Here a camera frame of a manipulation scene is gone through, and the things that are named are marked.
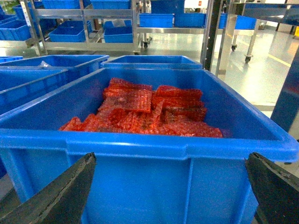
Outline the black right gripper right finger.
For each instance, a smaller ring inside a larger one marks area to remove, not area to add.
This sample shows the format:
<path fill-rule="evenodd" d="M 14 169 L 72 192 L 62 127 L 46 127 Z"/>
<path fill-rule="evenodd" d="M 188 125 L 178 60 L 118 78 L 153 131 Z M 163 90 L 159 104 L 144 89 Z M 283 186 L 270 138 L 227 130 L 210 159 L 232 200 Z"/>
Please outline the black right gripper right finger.
<path fill-rule="evenodd" d="M 258 202 L 260 224 L 299 222 L 299 178 L 259 153 L 251 153 L 246 170 Z"/>

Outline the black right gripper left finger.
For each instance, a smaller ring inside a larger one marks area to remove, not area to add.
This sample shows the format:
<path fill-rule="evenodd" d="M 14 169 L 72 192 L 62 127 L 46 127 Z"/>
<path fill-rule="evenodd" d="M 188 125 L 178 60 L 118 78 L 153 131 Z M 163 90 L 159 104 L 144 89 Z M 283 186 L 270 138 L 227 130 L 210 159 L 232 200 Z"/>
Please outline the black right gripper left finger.
<path fill-rule="evenodd" d="M 4 215 L 2 224 L 79 224 L 96 166 L 87 153 L 29 200 Z"/>

